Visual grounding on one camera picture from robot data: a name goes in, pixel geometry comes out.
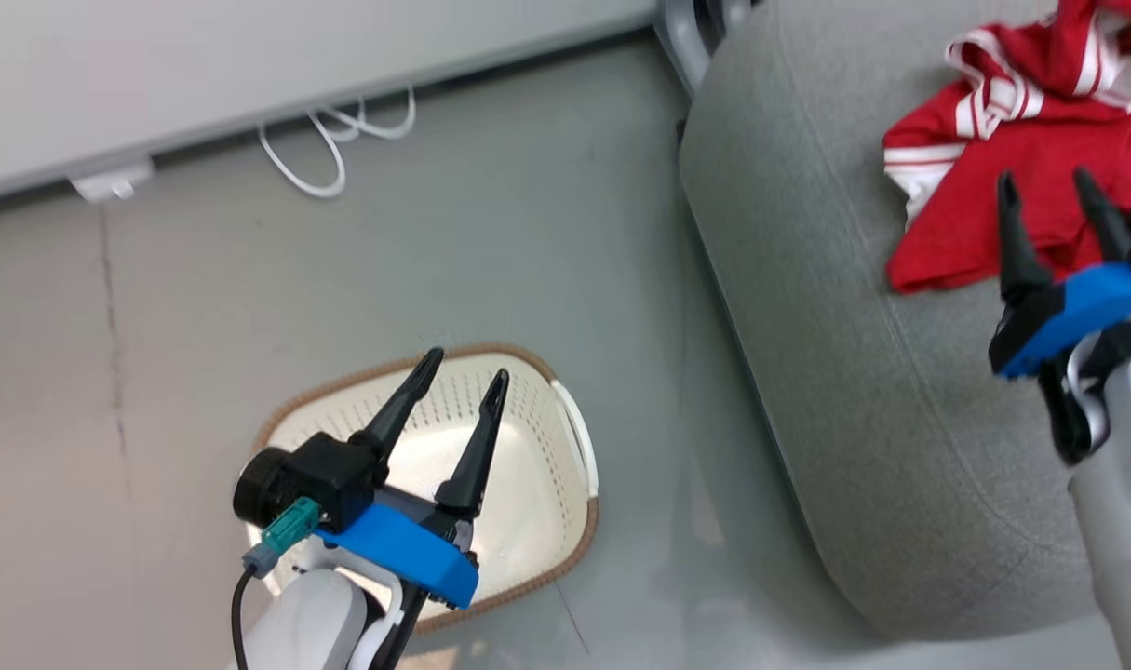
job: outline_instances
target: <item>gray floor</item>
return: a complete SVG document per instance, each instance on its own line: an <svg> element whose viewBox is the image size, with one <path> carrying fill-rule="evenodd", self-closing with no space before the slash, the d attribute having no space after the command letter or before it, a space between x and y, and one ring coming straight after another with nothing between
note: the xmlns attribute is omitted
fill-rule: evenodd
<svg viewBox="0 0 1131 670"><path fill-rule="evenodd" d="M533 349L573 390L603 521L560 585L405 664L1113 668L1096 619L925 645L851 613L690 233L684 106L633 40L424 95L409 139L345 151L338 200L249 145L130 201L0 212L0 669L223 667L228 493L256 428L319 381L480 340ZM327 170L314 136L278 145Z"/></svg>

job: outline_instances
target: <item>white cable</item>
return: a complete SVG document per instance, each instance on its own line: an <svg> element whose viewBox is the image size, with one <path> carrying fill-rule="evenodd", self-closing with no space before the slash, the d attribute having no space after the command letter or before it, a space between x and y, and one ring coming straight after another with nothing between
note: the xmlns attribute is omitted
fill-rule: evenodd
<svg viewBox="0 0 1131 670"><path fill-rule="evenodd" d="M338 130L329 130L326 128L326 123L321 123L321 118L319 118L318 112L326 113L334 119L338 119L343 123L344 128L338 128ZM370 135L378 137L379 139L402 139L407 137L408 132L413 131L413 126L416 123L416 92L413 91L412 86L407 88L407 115L405 115L403 122L399 126L387 128L382 126L374 126L374 123L369 123L365 121L365 98L357 98L357 114L349 115L339 110L333 108L318 108L309 112L309 120L313 122L313 127L318 129L321 134L321 139L326 140L327 147L329 147L329 153L334 155L334 164L338 166L338 177L334 178L330 186L311 186L308 181L304 181L292 170L284 165L284 161L280 161L279 156L271 148L270 141L267 141L267 128L259 123L259 144L264 145L264 151L267 152L267 157L271 158L273 164L279 169L280 173L284 174L296 188L301 191L305 191L313 198L334 198L340 195L345 190L345 162L340 152L338 151L338 144L345 144L345 141L353 141L357 139L361 135Z"/></svg>

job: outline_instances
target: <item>teal connector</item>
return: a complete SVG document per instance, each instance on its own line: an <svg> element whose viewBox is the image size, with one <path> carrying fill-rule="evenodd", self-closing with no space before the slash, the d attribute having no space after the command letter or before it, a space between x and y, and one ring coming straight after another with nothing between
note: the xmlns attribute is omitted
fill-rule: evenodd
<svg viewBox="0 0 1131 670"><path fill-rule="evenodd" d="M276 567L285 551L318 529L320 521L321 508L318 504L300 497L264 530L262 542L242 555L243 567L253 568L256 577L262 579Z"/></svg>
<svg viewBox="0 0 1131 670"><path fill-rule="evenodd" d="M292 544L309 538L318 530L320 521L321 508L318 504L307 497L300 497L264 531L264 543L283 555L292 548Z"/></svg>

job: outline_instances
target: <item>gray fabric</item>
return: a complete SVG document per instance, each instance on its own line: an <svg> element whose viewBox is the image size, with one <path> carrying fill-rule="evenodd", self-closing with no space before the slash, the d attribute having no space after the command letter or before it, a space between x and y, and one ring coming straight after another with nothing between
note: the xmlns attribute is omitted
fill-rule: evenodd
<svg viewBox="0 0 1131 670"><path fill-rule="evenodd" d="M994 284L898 297L883 273L904 200L881 136L950 79L951 35L1045 9L766 0L715 55L681 147L809 530L890 636L1007 635L1093 607L1044 406L986 367Z"/></svg>

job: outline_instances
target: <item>basket handle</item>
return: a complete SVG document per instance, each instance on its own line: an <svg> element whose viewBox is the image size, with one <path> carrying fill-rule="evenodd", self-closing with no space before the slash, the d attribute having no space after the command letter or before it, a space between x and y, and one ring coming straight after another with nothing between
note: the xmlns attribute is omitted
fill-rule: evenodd
<svg viewBox="0 0 1131 670"><path fill-rule="evenodd" d="M577 441L578 453L581 455L581 465L586 467L586 479L589 483L590 497L598 496L598 463L594 458L594 443L590 441L590 432L586 428L586 420L581 419L581 409L578 409L573 395L556 379L551 381L553 390L561 405L566 407L566 415L569 416L570 429L573 430L573 438Z"/></svg>

